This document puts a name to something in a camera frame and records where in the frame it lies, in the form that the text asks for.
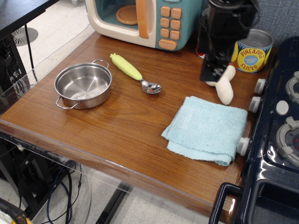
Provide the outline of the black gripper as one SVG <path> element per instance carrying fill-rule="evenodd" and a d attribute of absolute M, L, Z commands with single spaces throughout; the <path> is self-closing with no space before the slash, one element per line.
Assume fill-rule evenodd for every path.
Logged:
<path fill-rule="evenodd" d="M 259 5 L 256 0 L 208 1 L 198 32 L 200 48 L 206 54 L 201 81 L 219 81 L 230 65 L 235 42 L 246 38 L 258 21 Z"/>

